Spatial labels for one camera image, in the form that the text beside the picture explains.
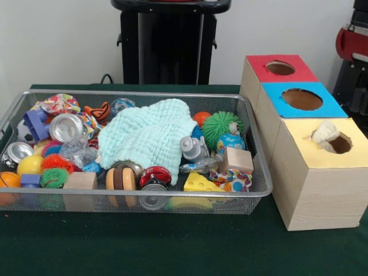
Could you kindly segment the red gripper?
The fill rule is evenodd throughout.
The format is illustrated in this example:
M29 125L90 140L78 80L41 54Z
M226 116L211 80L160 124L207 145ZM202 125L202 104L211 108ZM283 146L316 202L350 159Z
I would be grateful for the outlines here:
M351 64L353 86L349 108L354 113L367 115L367 28L344 26L336 37L338 55Z

